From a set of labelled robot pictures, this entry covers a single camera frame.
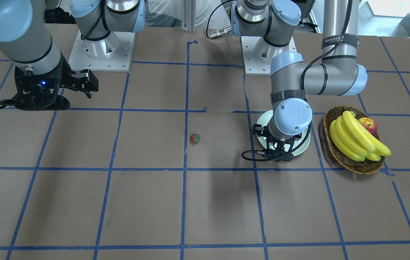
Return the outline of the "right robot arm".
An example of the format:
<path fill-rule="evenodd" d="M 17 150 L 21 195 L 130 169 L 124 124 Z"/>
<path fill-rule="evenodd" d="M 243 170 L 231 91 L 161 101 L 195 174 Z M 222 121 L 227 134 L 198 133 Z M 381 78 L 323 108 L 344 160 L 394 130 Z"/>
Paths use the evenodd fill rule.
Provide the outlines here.
<path fill-rule="evenodd" d="M 62 111 L 70 101 L 61 88 L 91 98 L 99 80 L 90 69 L 74 71 L 44 24 L 45 0 L 0 0 L 0 51 L 15 64 L 17 93 L 0 100 L 0 110 Z M 144 0 L 71 0 L 70 9 L 92 58 L 112 57 L 115 32 L 139 33 L 145 24 Z"/>

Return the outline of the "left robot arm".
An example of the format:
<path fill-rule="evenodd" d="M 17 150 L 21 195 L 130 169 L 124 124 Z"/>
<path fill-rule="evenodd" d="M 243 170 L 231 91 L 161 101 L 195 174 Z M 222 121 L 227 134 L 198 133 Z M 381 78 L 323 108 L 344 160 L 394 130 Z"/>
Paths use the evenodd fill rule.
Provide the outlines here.
<path fill-rule="evenodd" d="M 368 75 L 357 64 L 358 0 L 326 0 L 322 54 L 306 64 L 302 54 L 285 51 L 270 61 L 273 116 L 266 126 L 254 125 L 253 135 L 266 138 L 263 150 L 248 150 L 261 158 L 248 161 L 291 161 L 294 140 L 310 132 L 312 109 L 308 95 L 350 96 L 366 86 Z M 260 36 L 270 47 L 287 47 L 301 10 L 291 0 L 238 0 L 230 9 L 230 24 L 235 36 Z"/>

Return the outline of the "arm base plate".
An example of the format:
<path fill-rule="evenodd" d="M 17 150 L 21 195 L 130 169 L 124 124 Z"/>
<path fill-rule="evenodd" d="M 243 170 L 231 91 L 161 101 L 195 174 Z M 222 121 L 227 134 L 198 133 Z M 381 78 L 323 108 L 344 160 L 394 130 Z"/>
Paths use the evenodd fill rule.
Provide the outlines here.
<path fill-rule="evenodd" d="M 111 32 L 100 41 L 81 39 L 79 31 L 68 63 L 73 71 L 130 72 L 135 37 L 130 32 Z"/>
<path fill-rule="evenodd" d="M 264 41 L 263 37 L 242 36 L 242 56 L 246 75 L 270 76 L 272 59 L 283 52 L 296 51 L 294 39 L 288 45 L 274 47 Z"/>

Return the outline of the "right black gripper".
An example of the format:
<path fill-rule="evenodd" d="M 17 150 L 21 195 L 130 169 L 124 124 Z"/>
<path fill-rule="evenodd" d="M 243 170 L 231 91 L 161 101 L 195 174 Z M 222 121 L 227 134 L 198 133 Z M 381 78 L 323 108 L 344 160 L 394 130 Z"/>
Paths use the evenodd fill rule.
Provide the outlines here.
<path fill-rule="evenodd" d="M 90 69 L 73 72 L 64 56 L 50 72 L 35 75 L 15 67 L 17 94 L 13 106 L 26 111 L 59 111 L 70 107 L 68 99 L 59 95 L 60 88 L 83 92 L 91 99 L 99 91 L 99 80 Z"/>

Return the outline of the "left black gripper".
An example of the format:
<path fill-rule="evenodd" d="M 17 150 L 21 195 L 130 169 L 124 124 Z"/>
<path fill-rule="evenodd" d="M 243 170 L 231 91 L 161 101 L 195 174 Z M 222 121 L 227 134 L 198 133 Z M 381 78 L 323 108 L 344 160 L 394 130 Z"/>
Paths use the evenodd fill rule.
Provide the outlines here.
<path fill-rule="evenodd" d="M 294 152 L 299 149 L 305 142 L 303 134 L 297 134 L 288 139 L 276 139 L 269 131 L 268 126 L 254 124 L 252 126 L 252 135 L 257 136 L 257 139 L 263 146 L 262 150 L 252 150 L 255 155 L 261 155 L 263 159 L 252 159 L 255 162 L 264 161 L 292 161 Z"/>

